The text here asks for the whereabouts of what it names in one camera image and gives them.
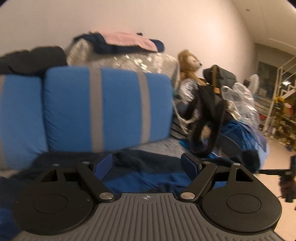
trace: pink towel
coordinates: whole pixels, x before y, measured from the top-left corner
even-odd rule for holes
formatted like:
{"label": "pink towel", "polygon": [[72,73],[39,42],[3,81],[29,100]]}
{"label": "pink towel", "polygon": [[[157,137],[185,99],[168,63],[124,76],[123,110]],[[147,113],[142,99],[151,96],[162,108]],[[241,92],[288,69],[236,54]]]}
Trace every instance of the pink towel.
{"label": "pink towel", "polygon": [[107,44],[116,46],[140,46],[142,49],[158,52],[155,44],[148,38],[137,34],[99,32]]}

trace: stuffed animal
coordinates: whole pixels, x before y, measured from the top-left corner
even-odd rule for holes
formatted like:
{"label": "stuffed animal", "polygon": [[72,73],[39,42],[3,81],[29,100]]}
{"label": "stuffed animal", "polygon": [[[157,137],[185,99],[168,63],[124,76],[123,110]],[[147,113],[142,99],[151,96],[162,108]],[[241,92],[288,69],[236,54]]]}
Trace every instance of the stuffed animal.
{"label": "stuffed animal", "polygon": [[180,80],[187,78],[194,79],[200,85],[206,85],[204,81],[195,75],[195,72],[202,66],[195,55],[190,53],[187,49],[178,54],[180,63]]}

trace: blue cushion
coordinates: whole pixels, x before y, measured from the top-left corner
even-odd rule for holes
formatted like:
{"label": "blue cushion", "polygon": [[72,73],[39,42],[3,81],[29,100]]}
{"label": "blue cushion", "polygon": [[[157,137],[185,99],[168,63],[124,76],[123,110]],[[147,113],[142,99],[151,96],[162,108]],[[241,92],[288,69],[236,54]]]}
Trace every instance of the blue cushion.
{"label": "blue cushion", "polygon": [[0,169],[23,169],[47,151],[41,79],[0,76]]}
{"label": "blue cushion", "polygon": [[163,74],[49,69],[44,83],[49,149],[112,151],[164,139],[169,135],[171,99],[171,82]]}

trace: metal screw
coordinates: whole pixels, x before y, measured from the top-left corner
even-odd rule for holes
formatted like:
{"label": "metal screw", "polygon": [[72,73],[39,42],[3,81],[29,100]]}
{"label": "metal screw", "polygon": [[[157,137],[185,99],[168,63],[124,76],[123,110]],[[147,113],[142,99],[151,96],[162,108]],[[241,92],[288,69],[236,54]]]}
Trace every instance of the metal screw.
{"label": "metal screw", "polygon": [[192,193],[192,192],[183,192],[181,194],[181,198],[186,199],[186,200],[194,199],[195,198],[195,194]]}
{"label": "metal screw", "polygon": [[103,192],[100,194],[100,199],[103,199],[103,200],[110,200],[114,197],[114,195],[110,192]]}

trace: beige floor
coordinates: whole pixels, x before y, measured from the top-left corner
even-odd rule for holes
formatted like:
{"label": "beige floor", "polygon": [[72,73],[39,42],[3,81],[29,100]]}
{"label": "beige floor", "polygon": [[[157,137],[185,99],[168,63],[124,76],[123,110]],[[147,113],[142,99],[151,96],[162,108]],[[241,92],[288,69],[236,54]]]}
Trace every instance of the beige floor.
{"label": "beige floor", "polygon": [[[278,140],[268,139],[270,146],[270,154],[267,158],[263,169],[285,169],[289,168],[290,156],[296,154],[289,152],[285,147],[279,144]],[[270,191],[276,196],[280,196],[279,178],[277,176],[259,175],[258,179],[269,188]],[[296,201],[294,203],[286,203],[284,199],[280,199],[283,211],[275,232],[280,235],[284,240],[296,240]]]}

